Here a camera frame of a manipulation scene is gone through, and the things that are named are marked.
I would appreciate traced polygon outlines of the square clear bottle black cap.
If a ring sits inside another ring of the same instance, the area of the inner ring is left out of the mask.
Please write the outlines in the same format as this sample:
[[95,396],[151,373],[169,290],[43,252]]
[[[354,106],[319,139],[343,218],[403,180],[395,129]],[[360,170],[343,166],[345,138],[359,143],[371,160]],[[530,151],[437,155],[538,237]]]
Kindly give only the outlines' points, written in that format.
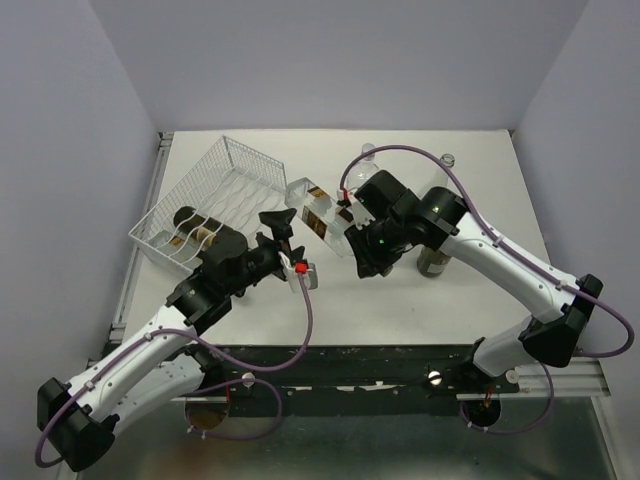
[[288,208],[294,208],[302,223],[338,256],[354,255],[345,235],[346,230],[353,226],[353,215],[309,178],[289,183],[284,203]]

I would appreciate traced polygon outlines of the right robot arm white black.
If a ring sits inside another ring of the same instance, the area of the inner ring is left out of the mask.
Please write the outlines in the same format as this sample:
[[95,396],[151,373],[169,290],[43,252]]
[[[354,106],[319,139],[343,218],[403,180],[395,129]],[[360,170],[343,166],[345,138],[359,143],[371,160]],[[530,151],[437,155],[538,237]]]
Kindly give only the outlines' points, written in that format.
[[472,267],[528,310],[521,323],[474,343],[459,370],[467,389],[483,391],[516,366],[540,362],[563,368],[576,356],[603,289],[596,276],[576,277],[509,245],[473,215],[469,202],[445,187],[418,198],[380,171],[352,195],[351,205],[372,217],[345,232],[359,277],[385,276],[406,247],[423,246]]

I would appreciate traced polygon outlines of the dark green wine bottle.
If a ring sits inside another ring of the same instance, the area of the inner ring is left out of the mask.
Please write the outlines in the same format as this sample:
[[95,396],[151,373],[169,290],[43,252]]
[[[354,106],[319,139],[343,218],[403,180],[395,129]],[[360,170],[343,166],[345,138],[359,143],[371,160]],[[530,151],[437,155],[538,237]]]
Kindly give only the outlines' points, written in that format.
[[222,233],[232,231],[231,227],[215,218],[198,214],[191,206],[178,209],[173,224],[179,232],[194,240],[201,250],[210,248]]

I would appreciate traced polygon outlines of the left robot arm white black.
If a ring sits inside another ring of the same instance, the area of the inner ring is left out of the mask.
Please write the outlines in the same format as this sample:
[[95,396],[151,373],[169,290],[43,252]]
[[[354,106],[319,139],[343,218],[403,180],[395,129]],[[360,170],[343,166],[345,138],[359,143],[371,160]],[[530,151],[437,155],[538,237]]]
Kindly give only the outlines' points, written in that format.
[[65,463],[75,473],[91,467],[147,411],[177,396],[214,393],[222,380],[220,360],[260,372],[261,366],[233,357],[202,335],[231,311],[233,298],[269,276],[309,294],[304,249],[290,245],[295,215],[293,208],[260,213],[271,233],[257,233],[254,247],[243,233],[221,226],[200,265],[134,335],[70,380],[45,382],[37,391],[41,436],[35,464]]

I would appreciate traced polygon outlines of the square clear bottle front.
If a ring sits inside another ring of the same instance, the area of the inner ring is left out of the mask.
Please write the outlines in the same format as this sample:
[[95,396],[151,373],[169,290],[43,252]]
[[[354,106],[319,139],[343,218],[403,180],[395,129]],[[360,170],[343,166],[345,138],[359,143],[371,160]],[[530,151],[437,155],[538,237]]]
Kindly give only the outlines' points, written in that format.
[[179,259],[188,257],[190,250],[182,237],[172,235],[166,230],[160,231],[157,235],[149,240],[149,244],[162,255]]

